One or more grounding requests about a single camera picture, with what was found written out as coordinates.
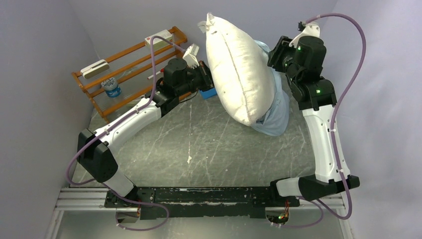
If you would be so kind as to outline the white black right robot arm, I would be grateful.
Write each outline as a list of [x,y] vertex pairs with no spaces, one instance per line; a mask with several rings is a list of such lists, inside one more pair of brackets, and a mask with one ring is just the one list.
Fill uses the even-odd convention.
[[285,74],[306,121],[316,167],[313,175],[271,182],[275,189],[268,198],[274,206],[281,206],[288,197],[313,201],[360,186],[359,177],[348,169],[340,144],[331,137],[338,135],[332,119],[337,98],[332,82],[321,75],[325,55],[324,42],[315,36],[300,37],[297,43],[281,36],[269,53],[267,65]]

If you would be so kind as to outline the light blue pillowcase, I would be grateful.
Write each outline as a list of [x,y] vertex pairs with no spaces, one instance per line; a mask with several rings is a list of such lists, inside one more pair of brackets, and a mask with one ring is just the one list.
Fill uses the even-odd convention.
[[258,58],[249,74],[248,88],[253,92],[247,102],[252,103],[253,115],[249,126],[269,136],[280,136],[289,121],[289,97],[282,89],[282,79],[278,72],[266,67],[270,48],[265,43],[255,40]]

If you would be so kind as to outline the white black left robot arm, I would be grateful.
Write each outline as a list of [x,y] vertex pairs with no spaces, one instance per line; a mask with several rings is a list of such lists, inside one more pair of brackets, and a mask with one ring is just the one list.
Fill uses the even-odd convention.
[[117,195],[125,207],[136,204],[137,187],[120,169],[114,152],[147,125],[161,119],[180,103],[180,97],[214,88],[209,67],[200,61],[189,67],[181,58],[171,59],[163,76],[140,102],[122,116],[95,131],[83,130],[78,138],[77,162],[99,183]]

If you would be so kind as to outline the white pillow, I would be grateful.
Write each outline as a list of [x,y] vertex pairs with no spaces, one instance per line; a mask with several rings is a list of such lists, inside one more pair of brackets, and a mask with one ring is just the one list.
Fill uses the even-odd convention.
[[214,88],[227,113],[252,126],[266,115],[275,83],[264,50],[231,22],[207,13],[198,24],[206,34],[206,54]]

